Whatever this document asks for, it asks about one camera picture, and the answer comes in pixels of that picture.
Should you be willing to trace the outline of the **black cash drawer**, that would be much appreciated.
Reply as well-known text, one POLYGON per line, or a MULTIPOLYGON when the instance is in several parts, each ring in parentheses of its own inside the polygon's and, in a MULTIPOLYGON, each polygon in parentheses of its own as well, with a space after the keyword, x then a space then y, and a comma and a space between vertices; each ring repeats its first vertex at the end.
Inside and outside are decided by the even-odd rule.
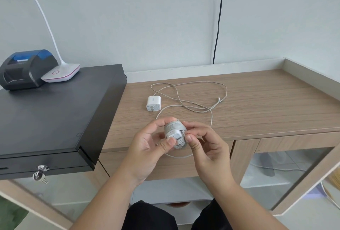
POLYGON ((121 64, 69 81, 0 90, 0 180, 93 171, 127 83, 121 64))

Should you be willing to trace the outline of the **white charger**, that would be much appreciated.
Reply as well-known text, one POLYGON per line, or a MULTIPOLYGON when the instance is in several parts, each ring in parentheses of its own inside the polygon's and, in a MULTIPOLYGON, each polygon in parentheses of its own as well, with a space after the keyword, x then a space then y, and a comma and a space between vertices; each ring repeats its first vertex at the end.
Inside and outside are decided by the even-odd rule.
POLYGON ((174 149, 183 149, 187 146, 185 140, 185 132, 187 128, 180 122, 180 120, 172 121, 164 126, 164 134, 166 138, 174 138, 176 145, 174 149))

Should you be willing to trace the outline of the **black and blue receipt printer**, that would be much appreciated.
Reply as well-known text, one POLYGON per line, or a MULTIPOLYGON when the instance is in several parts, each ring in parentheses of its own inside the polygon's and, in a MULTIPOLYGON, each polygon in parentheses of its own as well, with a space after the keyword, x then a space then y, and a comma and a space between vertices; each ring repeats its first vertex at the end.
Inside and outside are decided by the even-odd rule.
POLYGON ((0 86, 5 90, 24 90, 45 84, 41 78, 58 66, 56 58, 45 49, 15 52, 0 66, 0 86))

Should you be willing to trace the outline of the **person's black trousers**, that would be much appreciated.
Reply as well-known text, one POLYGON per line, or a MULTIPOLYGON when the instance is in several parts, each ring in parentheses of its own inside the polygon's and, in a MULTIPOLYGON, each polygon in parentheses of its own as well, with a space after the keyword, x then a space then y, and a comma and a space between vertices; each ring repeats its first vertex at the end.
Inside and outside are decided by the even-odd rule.
MULTIPOLYGON (((121 230, 179 230, 175 217, 144 201, 131 205, 121 230)), ((233 230, 218 202, 213 199, 190 230, 233 230)))

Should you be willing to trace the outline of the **wooden cabinet counter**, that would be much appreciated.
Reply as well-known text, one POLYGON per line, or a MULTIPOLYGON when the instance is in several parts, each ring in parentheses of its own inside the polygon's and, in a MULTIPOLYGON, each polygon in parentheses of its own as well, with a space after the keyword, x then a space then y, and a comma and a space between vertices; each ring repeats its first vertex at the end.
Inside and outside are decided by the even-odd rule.
POLYGON ((204 67, 127 73, 127 83, 93 171, 0 180, 0 196, 67 230, 116 172, 134 134, 155 118, 212 122, 228 143, 236 182, 265 208, 288 194, 332 147, 320 133, 340 131, 340 84, 291 60, 269 68, 217 72, 204 67), (148 112, 149 96, 161 110, 148 112))

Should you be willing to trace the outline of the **white wall charger adapter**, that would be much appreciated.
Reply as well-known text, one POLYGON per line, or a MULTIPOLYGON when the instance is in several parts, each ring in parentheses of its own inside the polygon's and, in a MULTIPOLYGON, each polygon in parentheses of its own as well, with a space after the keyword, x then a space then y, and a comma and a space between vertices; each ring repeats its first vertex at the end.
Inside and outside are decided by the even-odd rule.
POLYGON ((161 96, 153 95, 147 99, 146 109, 148 112, 160 111, 161 110, 161 96))

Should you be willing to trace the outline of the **silver drawer keys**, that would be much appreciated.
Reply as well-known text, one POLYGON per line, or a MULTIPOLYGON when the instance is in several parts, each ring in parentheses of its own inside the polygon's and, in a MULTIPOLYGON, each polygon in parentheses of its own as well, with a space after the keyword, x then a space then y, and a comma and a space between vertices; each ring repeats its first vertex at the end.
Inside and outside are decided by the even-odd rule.
POLYGON ((46 180, 45 172, 49 171, 50 168, 46 165, 37 166, 37 171, 32 175, 34 181, 42 182, 44 184, 48 184, 46 180))

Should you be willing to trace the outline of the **white gooseneck desk lamp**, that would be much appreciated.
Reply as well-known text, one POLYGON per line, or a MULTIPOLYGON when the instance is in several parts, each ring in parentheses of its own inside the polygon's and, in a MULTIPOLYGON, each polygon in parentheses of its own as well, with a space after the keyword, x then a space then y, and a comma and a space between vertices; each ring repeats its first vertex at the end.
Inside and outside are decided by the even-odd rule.
POLYGON ((47 82, 47 83, 54 83, 54 82, 64 82, 70 80, 73 76, 76 75, 76 73, 80 69, 80 64, 74 64, 74 63, 66 63, 58 50, 54 35, 51 31, 51 28, 49 26, 49 22, 45 16, 45 13, 39 3, 38 0, 34 0, 36 5, 38 6, 40 13, 42 14, 42 17, 45 21, 45 24, 47 26, 47 29, 49 31, 49 34, 51 36, 51 39, 53 41, 54 48, 56 50, 57 56, 59 58, 59 64, 51 69, 49 72, 45 73, 44 76, 42 76, 42 80, 47 82))

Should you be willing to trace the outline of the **brown round stool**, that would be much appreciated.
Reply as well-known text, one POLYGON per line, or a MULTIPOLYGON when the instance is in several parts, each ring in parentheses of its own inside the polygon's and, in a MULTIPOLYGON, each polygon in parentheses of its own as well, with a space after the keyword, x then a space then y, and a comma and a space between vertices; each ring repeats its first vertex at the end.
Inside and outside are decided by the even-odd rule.
POLYGON ((174 203, 166 203, 165 205, 172 207, 172 208, 182 208, 185 207, 187 205, 189 205, 191 203, 191 201, 187 201, 187 202, 174 202, 174 203))

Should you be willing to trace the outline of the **person's right forearm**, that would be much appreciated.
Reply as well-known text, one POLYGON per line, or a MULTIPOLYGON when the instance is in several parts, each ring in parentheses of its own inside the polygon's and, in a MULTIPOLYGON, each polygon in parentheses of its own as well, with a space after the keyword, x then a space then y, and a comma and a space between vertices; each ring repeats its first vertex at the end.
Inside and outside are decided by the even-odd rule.
POLYGON ((205 182, 233 230, 288 230, 233 178, 205 182))

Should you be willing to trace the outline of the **person's left forearm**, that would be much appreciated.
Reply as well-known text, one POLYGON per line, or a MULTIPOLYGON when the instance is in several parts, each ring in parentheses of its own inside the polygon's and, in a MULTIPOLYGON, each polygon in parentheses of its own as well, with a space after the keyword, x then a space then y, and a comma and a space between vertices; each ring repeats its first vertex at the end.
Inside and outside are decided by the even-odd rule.
POLYGON ((70 230, 121 230, 130 198, 147 174, 119 169, 101 187, 70 230))

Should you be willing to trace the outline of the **glass cabinet door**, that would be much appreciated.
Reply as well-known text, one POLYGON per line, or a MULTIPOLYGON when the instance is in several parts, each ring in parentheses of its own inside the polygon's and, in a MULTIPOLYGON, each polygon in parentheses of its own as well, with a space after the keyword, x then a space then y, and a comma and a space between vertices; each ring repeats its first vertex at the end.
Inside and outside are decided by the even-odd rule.
POLYGON ((321 148, 330 148, 326 155, 318 159, 303 174, 302 178, 285 194, 274 206, 273 215, 285 214, 293 205, 300 201, 310 190, 326 178, 334 169, 340 166, 340 131, 317 134, 317 141, 321 141, 321 148))

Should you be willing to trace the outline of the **person's left hand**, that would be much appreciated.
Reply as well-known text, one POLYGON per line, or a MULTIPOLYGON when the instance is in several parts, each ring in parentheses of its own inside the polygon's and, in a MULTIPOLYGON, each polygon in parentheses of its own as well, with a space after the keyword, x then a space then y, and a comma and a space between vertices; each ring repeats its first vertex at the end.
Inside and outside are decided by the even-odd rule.
POLYGON ((119 168, 132 180, 134 186, 140 185, 153 171, 159 160, 157 159, 157 144, 167 139, 164 132, 154 133, 159 127, 176 120, 175 117, 156 119, 135 134, 119 168))

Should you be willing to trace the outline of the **green fabric object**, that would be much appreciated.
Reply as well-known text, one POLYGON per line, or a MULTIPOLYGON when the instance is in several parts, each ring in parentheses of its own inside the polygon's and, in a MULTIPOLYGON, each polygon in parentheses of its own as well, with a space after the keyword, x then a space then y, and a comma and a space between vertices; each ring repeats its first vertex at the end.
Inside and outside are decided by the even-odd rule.
POLYGON ((26 209, 0 196, 0 230, 14 230, 28 213, 26 209))

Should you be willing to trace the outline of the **person's right hand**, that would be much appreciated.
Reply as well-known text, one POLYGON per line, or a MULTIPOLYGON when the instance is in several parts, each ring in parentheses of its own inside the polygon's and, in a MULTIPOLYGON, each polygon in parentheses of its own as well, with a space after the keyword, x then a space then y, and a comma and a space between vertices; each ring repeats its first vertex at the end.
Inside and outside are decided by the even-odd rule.
POLYGON ((182 123, 187 128, 185 140, 186 134, 192 134, 203 140, 203 158, 194 158, 201 180, 205 183, 212 179, 233 178, 228 144, 208 125, 188 121, 182 123))

